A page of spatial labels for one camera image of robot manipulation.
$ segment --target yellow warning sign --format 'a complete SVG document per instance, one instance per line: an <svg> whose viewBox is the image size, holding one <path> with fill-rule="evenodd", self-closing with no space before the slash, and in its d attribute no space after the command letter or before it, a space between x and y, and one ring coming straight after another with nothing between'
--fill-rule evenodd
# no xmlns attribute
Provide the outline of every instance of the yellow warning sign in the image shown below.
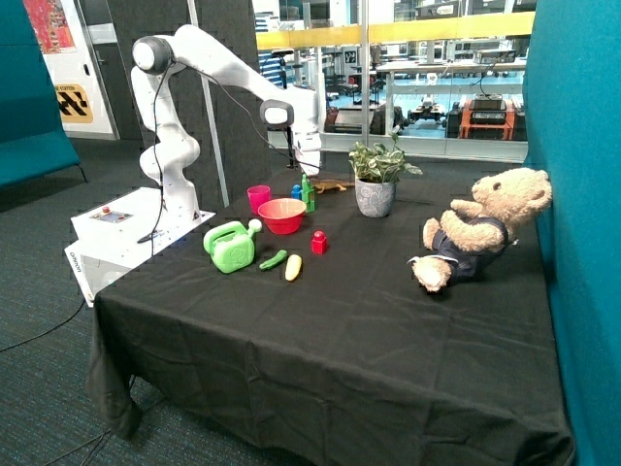
<svg viewBox="0 0 621 466"><path fill-rule="evenodd" d="M54 88L63 123L92 123L93 113L81 85L61 84L55 85Z"/></svg>

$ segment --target teddy bear foot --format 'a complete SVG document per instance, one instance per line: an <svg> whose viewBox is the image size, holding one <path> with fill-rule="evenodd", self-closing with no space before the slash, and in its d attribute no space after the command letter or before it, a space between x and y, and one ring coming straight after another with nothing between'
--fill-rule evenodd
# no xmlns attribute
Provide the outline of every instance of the teddy bear foot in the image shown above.
<svg viewBox="0 0 621 466"><path fill-rule="evenodd" d="M428 250L432 250L434 236L440 230L440 223L435 218L430 218L423 226L423 246Z"/></svg>
<svg viewBox="0 0 621 466"><path fill-rule="evenodd" d="M412 271L427 291L437 292L450 279L450 266L437 257L421 257L412 265Z"/></svg>

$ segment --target sign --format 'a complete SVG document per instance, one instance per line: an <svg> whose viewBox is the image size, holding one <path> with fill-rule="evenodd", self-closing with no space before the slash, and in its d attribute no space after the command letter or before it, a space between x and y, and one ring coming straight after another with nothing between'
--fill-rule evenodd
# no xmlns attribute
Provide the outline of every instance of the sign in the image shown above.
<svg viewBox="0 0 621 466"><path fill-rule="evenodd" d="M55 85L56 100L63 123L92 123L93 113L86 92L78 84Z"/></svg>
<svg viewBox="0 0 621 466"><path fill-rule="evenodd" d="M358 52L356 50L346 51L345 63L358 63Z"/></svg>
<svg viewBox="0 0 621 466"><path fill-rule="evenodd" d="M23 0L43 54L76 51L61 0Z"/></svg>

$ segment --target pink cup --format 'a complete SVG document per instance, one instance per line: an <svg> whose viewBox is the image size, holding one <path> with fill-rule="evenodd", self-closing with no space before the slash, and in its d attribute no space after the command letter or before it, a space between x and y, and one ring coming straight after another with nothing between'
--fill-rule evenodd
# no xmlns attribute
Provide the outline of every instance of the pink cup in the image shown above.
<svg viewBox="0 0 621 466"><path fill-rule="evenodd" d="M259 207L272 199L272 190L269 186L259 184L248 188L248 201L250 208L255 215L259 214Z"/></svg>

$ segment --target yellow railing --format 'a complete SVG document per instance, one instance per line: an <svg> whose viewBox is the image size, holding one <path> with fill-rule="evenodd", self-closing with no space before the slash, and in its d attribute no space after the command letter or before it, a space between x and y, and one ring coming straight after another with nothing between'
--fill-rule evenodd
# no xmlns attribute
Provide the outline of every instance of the yellow railing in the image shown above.
<svg viewBox="0 0 621 466"><path fill-rule="evenodd" d="M531 34L535 13L475 15L424 21L391 22L369 26L370 43L428 41ZM262 32L256 35L259 50L329 47L360 44L359 25L308 29L304 31Z"/></svg>

